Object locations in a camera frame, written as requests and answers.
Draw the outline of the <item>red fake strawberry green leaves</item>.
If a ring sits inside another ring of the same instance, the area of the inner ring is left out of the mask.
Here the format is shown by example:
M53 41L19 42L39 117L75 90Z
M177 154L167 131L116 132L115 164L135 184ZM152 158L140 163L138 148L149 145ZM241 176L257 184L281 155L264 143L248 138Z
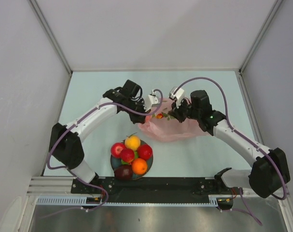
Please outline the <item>red fake strawberry green leaves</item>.
M158 114L155 114L154 116L156 119L166 119L166 120L173 120L175 117L169 115L168 113L160 112Z

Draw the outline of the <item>pink plastic bag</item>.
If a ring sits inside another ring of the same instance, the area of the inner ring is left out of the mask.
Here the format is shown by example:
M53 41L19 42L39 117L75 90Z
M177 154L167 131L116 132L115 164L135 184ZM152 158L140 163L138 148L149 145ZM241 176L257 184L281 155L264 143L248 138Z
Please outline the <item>pink plastic bag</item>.
M203 132L195 120L186 119L180 123L177 119L166 120L154 117L155 114L160 112L168 113L171 110L171 104L172 100L164 98L159 110L150 116L146 116L144 124L138 124L141 132L161 142L174 142L198 136L208 136L208 133Z

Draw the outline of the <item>orange fake fruit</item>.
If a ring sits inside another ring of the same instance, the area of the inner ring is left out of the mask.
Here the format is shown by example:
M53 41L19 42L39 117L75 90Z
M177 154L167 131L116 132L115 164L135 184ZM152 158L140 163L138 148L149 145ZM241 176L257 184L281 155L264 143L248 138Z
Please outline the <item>orange fake fruit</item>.
M141 140L138 136L131 135L125 139L124 144L126 148L136 151L141 145Z

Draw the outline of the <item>red fake pomegranate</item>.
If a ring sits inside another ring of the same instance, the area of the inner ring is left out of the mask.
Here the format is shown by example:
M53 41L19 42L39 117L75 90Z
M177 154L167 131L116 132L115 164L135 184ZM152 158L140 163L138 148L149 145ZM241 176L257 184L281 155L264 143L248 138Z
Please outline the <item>red fake pomegranate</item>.
M148 144L143 144L137 149L139 158L148 160L153 156L153 150Z

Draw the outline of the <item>red fake apple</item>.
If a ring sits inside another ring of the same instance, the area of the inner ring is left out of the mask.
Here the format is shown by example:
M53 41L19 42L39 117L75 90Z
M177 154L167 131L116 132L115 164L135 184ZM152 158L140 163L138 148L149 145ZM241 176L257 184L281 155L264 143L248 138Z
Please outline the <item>red fake apple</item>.
M125 149L126 146L123 143L115 143L111 146L111 155L114 158L119 159L120 158L120 153L122 152L123 149Z

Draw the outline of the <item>green fake star fruit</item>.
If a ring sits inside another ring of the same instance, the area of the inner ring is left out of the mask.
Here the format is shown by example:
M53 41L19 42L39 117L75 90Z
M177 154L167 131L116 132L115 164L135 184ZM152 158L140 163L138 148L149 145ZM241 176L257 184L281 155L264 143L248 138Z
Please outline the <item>green fake star fruit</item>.
M135 159L137 159L139 157L139 155L138 155L137 151L134 151L134 154L135 154L135 156L134 156L134 160L135 160ZM125 162L123 160L121 160L121 163L123 165L131 165L132 164L131 162Z

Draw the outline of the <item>orange fake tangerine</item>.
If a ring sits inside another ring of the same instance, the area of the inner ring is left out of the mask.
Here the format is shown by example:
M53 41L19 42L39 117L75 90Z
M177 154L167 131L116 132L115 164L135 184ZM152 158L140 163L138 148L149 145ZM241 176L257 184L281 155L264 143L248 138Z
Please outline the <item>orange fake tangerine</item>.
M148 164L144 159L137 158L133 160L131 167L134 174L143 175L147 172Z

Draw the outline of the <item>dark blue ceramic plate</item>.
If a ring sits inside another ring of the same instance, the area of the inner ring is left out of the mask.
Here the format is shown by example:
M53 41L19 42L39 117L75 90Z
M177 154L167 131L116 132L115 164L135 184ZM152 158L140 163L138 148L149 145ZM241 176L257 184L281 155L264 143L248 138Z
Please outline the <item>dark blue ceramic plate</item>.
M147 144L147 143L144 142L143 140L141 140L141 145L143 145L143 144ZM111 167L113 169L113 172L114 172L114 170L116 168L118 168L119 166L122 165L121 158L117 159L117 158L114 158L112 155L111 155L111 158L110 158L110 162L111 162ZM153 164L153 156L150 159L146 160L146 162L148 164L148 169L147 169L147 172L148 172L150 170L152 164ZM132 176L132 179L131 180L139 179L139 178L143 177L145 174L143 174L143 175L137 175L137 174L134 174L133 173L133 176Z

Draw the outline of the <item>dark red fake plum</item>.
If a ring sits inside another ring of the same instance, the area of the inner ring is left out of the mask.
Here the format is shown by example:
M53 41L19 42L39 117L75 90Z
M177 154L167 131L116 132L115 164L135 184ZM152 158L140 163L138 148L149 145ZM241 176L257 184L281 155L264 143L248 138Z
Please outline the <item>dark red fake plum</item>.
M114 177L118 180L131 180L133 176L130 165L121 165L114 170Z

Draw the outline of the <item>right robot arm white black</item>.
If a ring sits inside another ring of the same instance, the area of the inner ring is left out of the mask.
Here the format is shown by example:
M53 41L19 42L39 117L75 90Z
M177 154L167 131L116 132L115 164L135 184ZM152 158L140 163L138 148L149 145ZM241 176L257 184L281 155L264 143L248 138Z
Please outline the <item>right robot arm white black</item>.
M243 135L228 122L227 115L213 110L204 90L193 91L188 102L184 90L175 87L169 98L172 100L170 116L180 123L186 119L197 121L203 132L228 144L250 165L250 170L226 168L218 172L214 182L218 193L226 194L231 188L238 187L252 189L258 196L267 198L279 188L287 191L286 184L291 177L283 150L270 149Z

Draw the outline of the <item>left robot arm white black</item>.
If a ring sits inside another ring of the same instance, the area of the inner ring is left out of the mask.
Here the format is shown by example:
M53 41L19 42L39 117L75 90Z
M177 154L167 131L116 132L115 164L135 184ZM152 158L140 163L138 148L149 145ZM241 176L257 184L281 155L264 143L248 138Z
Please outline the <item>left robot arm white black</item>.
M62 168L82 180L82 188L93 193L98 189L98 174L84 159L82 143L101 123L120 111L129 114L132 123L143 123L152 104L158 100L154 93L143 98L141 86L127 80L122 87L107 90L100 101L83 116L62 125L52 127L49 157L62 163Z

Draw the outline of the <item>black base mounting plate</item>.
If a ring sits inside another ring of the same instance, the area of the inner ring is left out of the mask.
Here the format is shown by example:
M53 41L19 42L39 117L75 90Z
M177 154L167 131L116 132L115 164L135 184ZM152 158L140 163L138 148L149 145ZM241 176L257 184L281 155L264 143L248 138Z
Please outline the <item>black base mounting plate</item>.
M239 194L223 181L213 177L141 177L121 181L114 177L102 177L98 186L109 195L108 203L209 203L209 196L218 198Z

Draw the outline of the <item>aluminium front rail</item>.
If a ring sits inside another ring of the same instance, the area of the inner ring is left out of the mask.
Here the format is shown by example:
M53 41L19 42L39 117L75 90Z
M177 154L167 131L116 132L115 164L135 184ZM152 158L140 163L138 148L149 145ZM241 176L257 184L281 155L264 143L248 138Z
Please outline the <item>aluminium front rail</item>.
M71 194L73 177L69 176L38 176L32 177L27 195L66 196Z

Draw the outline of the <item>left aluminium frame post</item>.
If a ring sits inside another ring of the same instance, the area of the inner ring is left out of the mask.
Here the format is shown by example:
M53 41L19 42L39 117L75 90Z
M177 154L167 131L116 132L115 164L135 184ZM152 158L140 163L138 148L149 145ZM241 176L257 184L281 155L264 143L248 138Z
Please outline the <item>left aluminium frame post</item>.
M66 72L68 73L69 77L72 77L73 70L71 69L65 54L56 39L55 34L53 33L42 9L40 8L38 2L36 0L28 0L28 3L33 10L35 16L37 17L39 24L41 25L44 33L46 34L52 48L55 50L56 55L58 56L60 62L62 63L63 67L65 68Z

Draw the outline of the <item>aluminium frame post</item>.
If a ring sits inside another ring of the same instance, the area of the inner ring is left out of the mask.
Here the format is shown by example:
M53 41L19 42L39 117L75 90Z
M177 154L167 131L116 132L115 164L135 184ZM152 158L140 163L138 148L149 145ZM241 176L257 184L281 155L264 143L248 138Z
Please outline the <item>aluminium frame post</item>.
M35 16L37 17L39 24L41 25L44 33L46 34L52 48L55 50L56 55L58 56L60 62L62 63L63 67L65 68L66 72L68 73L69 77L72 77L73 70L71 69L65 54L56 39L55 34L53 33L42 9L40 8L38 2L36 0L28 0L28 3L33 10Z
M265 21L263 22L261 28L259 29L258 34L253 41L253 44L251 45L247 55L245 56L245 59L243 60L240 68L238 69L238 72L240 75L242 75L244 71L246 70L247 65L249 64L255 52L257 51L260 43L265 37L268 29L270 28L272 22L274 21L277 13L279 12L284 2L285 2L284 0L276 0L274 4L272 5L270 12L267 14L267 17Z

